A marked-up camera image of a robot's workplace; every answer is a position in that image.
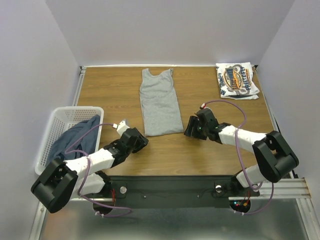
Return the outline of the grey tank top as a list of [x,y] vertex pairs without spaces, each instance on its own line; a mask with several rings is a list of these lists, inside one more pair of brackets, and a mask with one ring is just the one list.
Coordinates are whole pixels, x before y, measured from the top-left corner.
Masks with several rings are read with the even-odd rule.
[[170,68],[158,75],[152,75],[148,68],[142,70],[139,98],[144,133],[147,137],[184,131],[173,72]]

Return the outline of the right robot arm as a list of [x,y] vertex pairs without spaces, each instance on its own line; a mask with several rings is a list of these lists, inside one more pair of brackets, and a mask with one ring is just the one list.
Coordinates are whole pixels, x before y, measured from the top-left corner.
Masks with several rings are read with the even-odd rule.
[[189,117],[184,135],[235,146],[236,151],[244,149],[254,154],[256,165],[246,168],[240,160],[242,170],[232,176],[230,189],[235,195],[242,195],[248,188],[265,181],[277,183],[299,165],[298,157],[280,132],[252,132],[226,122],[219,123],[209,108],[202,108]]

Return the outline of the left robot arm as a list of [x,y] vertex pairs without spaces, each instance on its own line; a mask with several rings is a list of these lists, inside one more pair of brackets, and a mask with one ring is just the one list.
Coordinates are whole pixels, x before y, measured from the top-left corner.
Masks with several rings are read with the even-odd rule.
[[119,139],[88,156],[53,160],[30,191],[50,213],[60,211],[71,199],[80,195],[83,187],[86,187],[86,195],[97,193],[100,197],[106,197],[111,193],[111,184],[97,172],[123,163],[130,154],[139,152],[148,143],[149,140],[137,128],[129,127]]

